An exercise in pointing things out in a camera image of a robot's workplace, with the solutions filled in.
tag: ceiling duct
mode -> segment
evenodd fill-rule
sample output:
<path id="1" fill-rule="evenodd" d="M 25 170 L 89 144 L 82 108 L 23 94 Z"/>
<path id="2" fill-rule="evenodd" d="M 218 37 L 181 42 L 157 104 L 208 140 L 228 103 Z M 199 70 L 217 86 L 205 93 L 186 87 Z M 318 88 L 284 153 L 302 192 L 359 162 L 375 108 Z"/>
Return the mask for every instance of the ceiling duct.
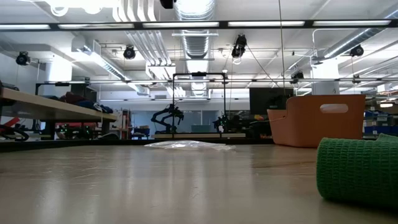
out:
<path id="1" fill-rule="evenodd" d="M 208 21 L 215 13 L 215 0 L 178 0 L 175 3 L 175 13 L 180 21 Z M 209 30 L 183 30 L 183 34 L 209 34 Z M 206 59 L 210 51 L 210 37 L 192 37 L 183 36 L 182 44 L 187 58 L 187 68 L 189 72 L 207 72 L 208 64 Z M 193 79 L 204 79 L 204 77 L 192 77 Z M 192 92 L 194 95 L 204 95 L 206 93 L 206 84 L 192 83 Z"/>
<path id="2" fill-rule="evenodd" d="M 112 64 L 109 60 L 101 56 L 101 46 L 97 41 L 87 41 L 82 35 L 79 35 L 72 40 L 72 52 L 80 52 L 86 55 L 87 60 L 96 63 L 110 74 L 114 75 L 122 81 L 131 80 L 123 74 L 123 70 L 117 65 Z M 149 95 L 149 89 L 140 85 L 128 83 L 129 87 L 137 91 L 138 95 Z"/>
<path id="3" fill-rule="evenodd" d="M 377 18 L 384 19 L 397 19 L 398 18 L 398 4 L 390 9 L 384 11 Z M 353 32 L 349 36 L 345 37 L 343 40 L 339 41 L 337 44 L 331 46 L 329 49 L 322 53 L 323 58 L 334 58 L 337 57 L 347 51 L 350 51 L 354 47 L 358 46 L 365 40 L 374 37 L 375 35 L 384 31 L 385 28 L 368 28 L 368 29 L 358 29 L 356 32 Z"/>

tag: black equipment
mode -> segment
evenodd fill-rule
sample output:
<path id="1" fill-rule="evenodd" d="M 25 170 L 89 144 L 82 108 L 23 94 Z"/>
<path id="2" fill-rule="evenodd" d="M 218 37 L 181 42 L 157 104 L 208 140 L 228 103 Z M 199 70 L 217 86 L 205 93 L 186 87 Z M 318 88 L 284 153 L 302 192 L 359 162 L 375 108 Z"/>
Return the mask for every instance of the black equipment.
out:
<path id="1" fill-rule="evenodd" d="M 173 4 L 177 2 L 177 0 L 160 0 L 161 5 L 165 9 L 173 9 Z"/>
<path id="2" fill-rule="evenodd" d="M 227 130 L 227 124 L 228 124 L 228 117 L 226 115 L 223 115 L 221 117 L 218 117 L 216 121 L 213 121 L 214 128 L 217 130 L 218 133 L 220 133 L 220 126 L 223 127 L 224 132 Z"/>
<path id="3" fill-rule="evenodd" d="M 293 80 L 293 81 L 290 81 L 290 84 L 296 84 L 296 83 L 298 83 L 298 82 L 299 82 L 299 78 L 304 78 L 304 74 L 303 74 L 303 72 L 301 72 L 301 71 L 298 71 L 298 72 L 296 72 L 296 73 L 294 73 L 294 74 L 292 75 L 292 80 Z"/>
<path id="4" fill-rule="evenodd" d="M 242 57 L 243 53 L 246 51 L 245 47 L 247 46 L 248 42 L 244 34 L 239 34 L 238 38 L 236 39 L 234 49 L 232 50 L 232 57 L 240 58 Z"/>
<path id="5" fill-rule="evenodd" d="M 164 116 L 161 121 L 156 119 L 156 117 L 158 117 L 159 115 L 164 114 L 164 113 L 169 113 L 169 115 Z M 175 107 L 174 104 L 170 104 L 168 108 L 165 108 L 162 111 L 154 113 L 154 115 L 152 116 L 151 121 L 155 122 L 155 123 L 158 123 L 158 124 L 161 124 L 161 125 L 166 127 L 165 131 L 156 131 L 156 134 L 160 134 L 160 133 L 175 133 L 176 132 L 176 130 L 177 130 L 176 126 L 171 125 L 171 124 L 167 124 L 166 122 L 164 122 L 167 118 L 171 118 L 171 117 L 178 118 L 178 125 L 180 125 L 180 122 L 184 120 L 184 113 L 182 111 L 180 111 L 178 109 L 178 107 Z"/>
<path id="6" fill-rule="evenodd" d="M 23 131 L 24 127 L 22 127 L 21 129 L 19 129 L 17 127 L 20 127 L 20 126 L 16 125 L 15 128 L 12 128 L 12 127 L 0 124 L 0 136 L 5 139 L 8 139 L 8 140 L 14 140 L 14 141 L 19 141 L 19 142 L 28 140 L 29 135 Z"/>
<path id="7" fill-rule="evenodd" d="M 68 124 L 60 126 L 57 133 L 62 133 L 64 139 L 94 139 L 94 131 L 89 126 L 70 127 Z"/>
<path id="8" fill-rule="evenodd" d="M 351 49 L 351 51 L 349 52 L 349 55 L 351 57 L 355 57 L 355 56 L 362 56 L 364 53 L 363 48 L 361 47 L 361 45 L 358 45 L 356 47 L 354 47 L 353 49 Z"/>
<path id="9" fill-rule="evenodd" d="M 28 52 L 19 52 L 19 55 L 16 60 L 17 64 L 22 66 L 29 65 L 32 62 L 32 60 L 30 59 L 28 54 L 29 54 Z"/>
<path id="10" fill-rule="evenodd" d="M 127 46 L 123 53 L 125 59 L 134 59 L 136 57 L 136 52 L 134 51 L 134 46 Z"/>
<path id="11" fill-rule="evenodd" d="M 285 110 L 286 101 L 291 96 L 291 88 L 250 88 L 250 113 L 267 114 L 267 109 Z"/>

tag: ventilation pipe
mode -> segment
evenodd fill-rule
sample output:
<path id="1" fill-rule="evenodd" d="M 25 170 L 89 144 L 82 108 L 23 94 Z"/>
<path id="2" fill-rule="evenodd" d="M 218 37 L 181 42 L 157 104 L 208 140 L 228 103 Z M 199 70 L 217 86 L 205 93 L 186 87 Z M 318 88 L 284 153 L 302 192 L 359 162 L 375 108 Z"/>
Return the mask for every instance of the ventilation pipe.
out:
<path id="1" fill-rule="evenodd" d="M 395 4 L 391 6 L 388 10 L 384 11 L 382 14 L 378 15 L 377 18 L 397 19 L 397 8 L 398 4 Z M 327 58 L 337 57 L 363 43 L 365 40 L 368 40 L 371 37 L 374 37 L 375 35 L 381 33 L 384 30 L 385 28 L 358 29 L 357 31 L 348 35 L 343 40 L 339 41 L 337 44 L 333 45 L 324 52 L 318 52 L 318 59 L 324 60 Z M 301 69 L 306 64 L 308 64 L 308 60 L 306 58 L 301 58 L 296 62 L 296 66 L 298 69 Z"/>
<path id="2" fill-rule="evenodd" d="M 180 21 L 205 21 L 211 20 L 215 13 L 215 0 L 178 0 L 175 3 L 175 12 Z M 183 34 L 209 34 L 209 30 L 183 30 Z M 187 60 L 189 72 L 207 72 L 208 61 L 206 59 L 210 51 L 210 37 L 182 37 L 182 44 Z M 206 93 L 205 83 L 192 83 L 192 92 L 196 96 Z"/>

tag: table surface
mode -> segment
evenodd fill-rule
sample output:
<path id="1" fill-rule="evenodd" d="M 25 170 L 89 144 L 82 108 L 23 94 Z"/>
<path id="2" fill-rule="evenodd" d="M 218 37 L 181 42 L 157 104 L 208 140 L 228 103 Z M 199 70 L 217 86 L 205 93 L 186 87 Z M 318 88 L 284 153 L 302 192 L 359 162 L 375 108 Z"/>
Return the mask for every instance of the table surface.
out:
<path id="1" fill-rule="evenodd" d="M 107 121 L 117 120 L 117 117 L 112 114 L 105 114 L 100 111 L 8 88 L 2 89 L 2 96 L 0 98 L 15 100 L 17 102 L 13 106 L 4 106 L 2 110 L 3 116 L 57 121 L 100 122 L 102 119 Z"/>
<path id="2" fill-rule="evenodd" d="M 398 223 L 323 200 L 314 149 L 84 146 L 0 154 L 9 223 Z"/>

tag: black monitor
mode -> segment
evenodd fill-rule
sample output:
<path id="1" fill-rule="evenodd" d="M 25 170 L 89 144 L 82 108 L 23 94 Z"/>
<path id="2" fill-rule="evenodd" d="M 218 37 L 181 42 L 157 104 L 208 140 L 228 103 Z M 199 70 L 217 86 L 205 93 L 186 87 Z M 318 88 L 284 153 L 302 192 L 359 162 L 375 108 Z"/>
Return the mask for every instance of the black monitor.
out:
<path id="1" fill-rule="evenodd" d="M 286 101 L 291 96 L 291 88 L 250 88 L 250 113 L 267 114 L 267 109 L 285 110 Z"/>

